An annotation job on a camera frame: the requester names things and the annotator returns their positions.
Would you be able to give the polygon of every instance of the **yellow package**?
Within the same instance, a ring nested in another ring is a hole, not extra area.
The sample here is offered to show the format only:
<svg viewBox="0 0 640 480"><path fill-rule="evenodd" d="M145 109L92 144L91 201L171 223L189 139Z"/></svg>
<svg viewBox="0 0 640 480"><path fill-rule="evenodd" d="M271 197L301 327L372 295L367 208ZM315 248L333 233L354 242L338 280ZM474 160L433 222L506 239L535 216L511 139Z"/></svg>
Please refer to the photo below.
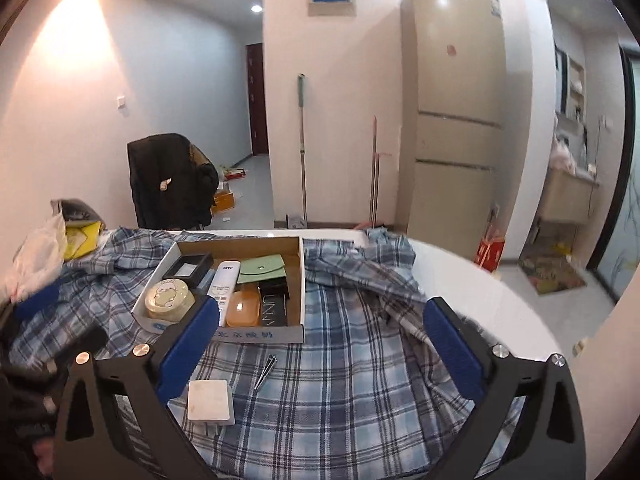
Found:
<svg viewBox="0 0 640 480"><path fill-rule="evenodd" d="M102 222L94 222L84 227L66 228L65 261L89 254L98 245Z"/></svg>

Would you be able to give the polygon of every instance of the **remote control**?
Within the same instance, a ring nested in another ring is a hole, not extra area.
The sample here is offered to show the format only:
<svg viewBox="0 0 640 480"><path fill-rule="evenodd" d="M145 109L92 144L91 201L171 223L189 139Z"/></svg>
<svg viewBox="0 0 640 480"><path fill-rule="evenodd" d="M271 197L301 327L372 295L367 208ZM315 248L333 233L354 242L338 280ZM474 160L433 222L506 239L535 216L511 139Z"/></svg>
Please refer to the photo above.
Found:
<svg viewBox="0 0 640 480"><path fill-rule="evenodd" d="M240 274L240 262L233 260L222 262L216 270L216 274L213 276L213 281L207 292L208 296L211 296L218 302L218 308L220 309L220 323L219 326L225 325L226 308L229 305L229 299L236 289L236 281Z"/></svg>

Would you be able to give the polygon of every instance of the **door frame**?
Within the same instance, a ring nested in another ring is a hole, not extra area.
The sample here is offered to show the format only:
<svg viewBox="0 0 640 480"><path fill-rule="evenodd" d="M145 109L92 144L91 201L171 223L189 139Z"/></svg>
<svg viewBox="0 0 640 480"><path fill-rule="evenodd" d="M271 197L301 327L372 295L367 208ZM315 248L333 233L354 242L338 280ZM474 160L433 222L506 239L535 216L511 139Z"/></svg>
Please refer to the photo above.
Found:
<svg viewBox="0 0 640 480"><path fill-rule="evenodd" d="M634 72L632 61L640 61L640 52L629 48L620 48L620 56L622 58L622 72L625 82L625 132L622 143L622 156L620 158L620 170L618 171L618 180L611 199L611 206L607 219L602 227L600 238L596 243L596 247L591 254L591 258L587 263L587 270L590 270L600 285L605 289L606 293L616 303L620 297L613 291L606 282L604 277L598 271L598 265L602 261L613 230L616 227L622 205L625 201L626 188L631 176L633 163L634 145L636 143L636 83L634 81Z"/></svg>
<svg viewBox="0 0 640 480"><path fill-rule="evenodd" d="M251 95L252 95L252 81L251 81L251 72L252 72L252 67L249 64L249 58L250 58L250 54L249 52L251 51L251 47L256 47L257 45L260 45L260 50L261 50L261 56L260 59L262 61L262 104L263 104L263 110L262 112L264 113L264 135L265 135L265 139L264 139L264 143L266 146L266 151L263 152L260 149L258 149L258 146L260 144L260 142L258 142L257 140L257 136L254 136L254 131L256 130L255 125L257 123L258 117L256 116L256 107L255 107L255 102L251 101ZM250 137L251 137L251 152L252 155L268 155L269 154L269 131L268 131L268 124L267 124L267 110L266 110L266 95L265 95L265 89L264 89L264 43L261 41L260 43L251 43L245 46L244 48L245 50L245 63L246 63L246 85L247 85L247 101L248 101L248 107L249 107L249 130L250 130Z"/></svg>

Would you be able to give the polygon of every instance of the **blue gripper pad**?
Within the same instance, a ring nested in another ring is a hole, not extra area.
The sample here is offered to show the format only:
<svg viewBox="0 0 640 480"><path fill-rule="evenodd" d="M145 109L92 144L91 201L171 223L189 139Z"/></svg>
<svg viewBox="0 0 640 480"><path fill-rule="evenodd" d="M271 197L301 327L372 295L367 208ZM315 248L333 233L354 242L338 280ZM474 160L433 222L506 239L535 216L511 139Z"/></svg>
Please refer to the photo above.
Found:
<svg viewBox="0 0 640 480"><path fill-rule="evenodd" d="M424 306L422 322L460 395L476 403L484 399L481 364L434 300Z"/></svg>
<svg viewBox="0 0 640 480"><path fill-rule="evenodd" d="M42 290L36 292L30 298L17 303L14 309L14 316L20 321L31 319L39 311L53 305L58 300L60 294L60 280L47 285Z"/></svg>
<svg viewBox="0 0 640 480"><path fill-rule="evenodd" d="M207 298L160 365L160 380L156 387L160 402L166 404L182 395L219 322L218 302Z"/></svg>

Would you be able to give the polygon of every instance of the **beige refrigerator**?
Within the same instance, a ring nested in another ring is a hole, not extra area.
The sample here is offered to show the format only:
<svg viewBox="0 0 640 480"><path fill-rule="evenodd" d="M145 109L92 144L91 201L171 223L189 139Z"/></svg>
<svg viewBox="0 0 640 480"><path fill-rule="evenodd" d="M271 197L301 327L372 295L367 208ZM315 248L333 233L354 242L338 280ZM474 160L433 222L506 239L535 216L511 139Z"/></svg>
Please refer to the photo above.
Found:
<svg viewBox="0 0 640 480"><path fill-rule="evenodd" d="M396 228L468 259L492 207L506 60L499 0L403 0Z"/></svg>

